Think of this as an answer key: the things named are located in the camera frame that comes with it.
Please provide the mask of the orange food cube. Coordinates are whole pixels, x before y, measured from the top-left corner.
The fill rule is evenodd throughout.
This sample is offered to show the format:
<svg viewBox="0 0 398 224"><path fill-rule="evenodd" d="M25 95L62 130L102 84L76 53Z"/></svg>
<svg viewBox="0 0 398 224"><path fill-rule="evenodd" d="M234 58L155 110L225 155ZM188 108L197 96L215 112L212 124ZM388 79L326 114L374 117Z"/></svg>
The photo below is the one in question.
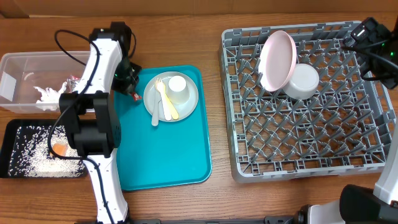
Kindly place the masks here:
<svg viewBox="0 0 398 224"><path fill-rule="evenodd" d="M52 146L52 150L54 153L58 154L59 156L66 156L66 153L68 151L68 146L62 143L55 143Z"/></svg>

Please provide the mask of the silver red wrapper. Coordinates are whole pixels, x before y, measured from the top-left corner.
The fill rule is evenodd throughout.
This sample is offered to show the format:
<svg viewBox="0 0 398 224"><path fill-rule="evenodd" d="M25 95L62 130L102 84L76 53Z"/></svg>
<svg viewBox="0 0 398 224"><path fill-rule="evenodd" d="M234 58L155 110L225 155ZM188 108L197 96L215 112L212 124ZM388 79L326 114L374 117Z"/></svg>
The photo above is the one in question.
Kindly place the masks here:
<svg viewBox="0 0 398 224"><path fill-rule="evenodd" d="M70 93L74 91L75 87L79 84L80 80L81 78L76 77L74 75L70 75L67 78L67 87Z"/></svg>

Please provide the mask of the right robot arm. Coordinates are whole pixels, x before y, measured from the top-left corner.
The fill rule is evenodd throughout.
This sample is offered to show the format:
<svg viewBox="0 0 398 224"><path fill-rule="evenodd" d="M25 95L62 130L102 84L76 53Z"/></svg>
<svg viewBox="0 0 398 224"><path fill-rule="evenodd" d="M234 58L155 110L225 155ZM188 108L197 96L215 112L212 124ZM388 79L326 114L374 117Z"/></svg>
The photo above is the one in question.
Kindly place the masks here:
<svg viewBox="0 0 398 224"><path fill-rule="evenodd" d="M345 38L343 50L363 57L363 80L397 87L397 29L389 30L368 17ZM374 188L346 185L339 200L305 205L290 223L397 223L397 134L392 135L389 154Z"/></svg>

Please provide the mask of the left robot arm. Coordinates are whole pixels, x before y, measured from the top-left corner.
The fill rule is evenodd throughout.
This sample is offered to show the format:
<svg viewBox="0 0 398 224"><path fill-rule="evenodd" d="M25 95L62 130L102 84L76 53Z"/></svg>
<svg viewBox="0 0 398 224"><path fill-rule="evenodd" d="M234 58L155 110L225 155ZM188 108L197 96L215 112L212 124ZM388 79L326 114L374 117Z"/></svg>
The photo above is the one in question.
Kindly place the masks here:
<svg viewBox="0 0 398 224"><path fill-rule="evenodd" d="M96 199L96 223L130 223L129 207L119 180L116 154L121 125L111 92L135 94L141 67L130 61L136 36L125 22L95 28L86 37L90 56L71 93L59 98L59 121L69 146L77 151L90 175Z"/></svg>

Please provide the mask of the large white plate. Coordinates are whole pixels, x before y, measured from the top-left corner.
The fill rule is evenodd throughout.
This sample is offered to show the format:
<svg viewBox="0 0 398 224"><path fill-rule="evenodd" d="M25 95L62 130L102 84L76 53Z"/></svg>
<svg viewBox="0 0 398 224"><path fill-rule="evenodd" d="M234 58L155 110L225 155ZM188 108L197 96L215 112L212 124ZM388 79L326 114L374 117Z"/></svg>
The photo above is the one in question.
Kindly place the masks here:
<svg viewBox="0 0 398 224"><path fill-rule="evenodd" d="M260 83L266 91L284 87L293 75L297 50L293 38L278 30L266 40L260 54L258 72Z"/></svg>

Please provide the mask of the small red wrapper piece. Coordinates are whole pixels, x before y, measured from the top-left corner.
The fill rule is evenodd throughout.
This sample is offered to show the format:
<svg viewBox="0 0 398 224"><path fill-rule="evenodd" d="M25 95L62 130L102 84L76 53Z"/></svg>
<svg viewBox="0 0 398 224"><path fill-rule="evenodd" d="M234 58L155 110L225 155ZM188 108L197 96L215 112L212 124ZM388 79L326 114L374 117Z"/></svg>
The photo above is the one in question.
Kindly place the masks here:
<svg viewBox="0 0 398 224"><path fill-rule="evenodd" d="M133 92L131 93L131 96L133 97L134 101L140 101L142 100L142 96L138 95L137 93Z"/></svg>

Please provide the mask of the small grey bowl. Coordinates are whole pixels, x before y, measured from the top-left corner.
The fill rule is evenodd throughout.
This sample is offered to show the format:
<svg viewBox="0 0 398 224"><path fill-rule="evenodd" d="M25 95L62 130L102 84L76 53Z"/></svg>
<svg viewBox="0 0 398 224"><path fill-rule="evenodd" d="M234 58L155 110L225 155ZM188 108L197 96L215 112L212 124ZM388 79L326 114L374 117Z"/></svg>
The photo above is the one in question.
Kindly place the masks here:
<svg viewBox="0 0 398 224"><path fill-rule="evenodd" d="M293 99L306 100L315 94L318 84L318 72L311 65L299 63L296 64L291 79L282 89Z"/></svg>

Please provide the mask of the white napkin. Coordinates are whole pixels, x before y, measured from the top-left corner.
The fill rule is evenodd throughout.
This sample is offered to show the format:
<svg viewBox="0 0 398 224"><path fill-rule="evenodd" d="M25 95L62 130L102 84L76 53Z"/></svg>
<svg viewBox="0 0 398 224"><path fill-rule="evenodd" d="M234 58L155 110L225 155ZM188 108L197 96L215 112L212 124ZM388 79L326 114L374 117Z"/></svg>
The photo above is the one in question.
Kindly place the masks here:
<svg viewBox="0 0 398 224"><path fill-rule="evenodd" d="M34 88L41 93L40 99L36 101L37 107L43 111L57 111L59 98L67 89L67 82L62 83L62 87L59 89L59 91L55 91L50 87L43 89L41 87L35 86Z"/></svg>

